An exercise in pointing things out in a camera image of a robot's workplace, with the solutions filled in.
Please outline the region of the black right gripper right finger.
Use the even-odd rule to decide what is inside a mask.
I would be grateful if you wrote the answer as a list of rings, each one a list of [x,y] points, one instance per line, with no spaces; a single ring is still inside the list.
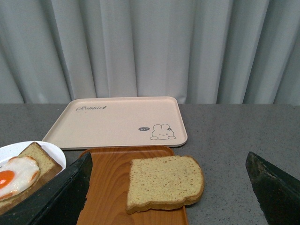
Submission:
[[[253,152],[247,155],[246,169],[268,224],[298,225],[300,181]]]

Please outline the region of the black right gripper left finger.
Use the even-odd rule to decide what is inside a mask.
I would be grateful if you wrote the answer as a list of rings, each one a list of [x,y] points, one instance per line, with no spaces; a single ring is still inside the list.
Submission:
[[[0,216],[2,225],[75,225],[86,202],[93,167],[90,153]]]

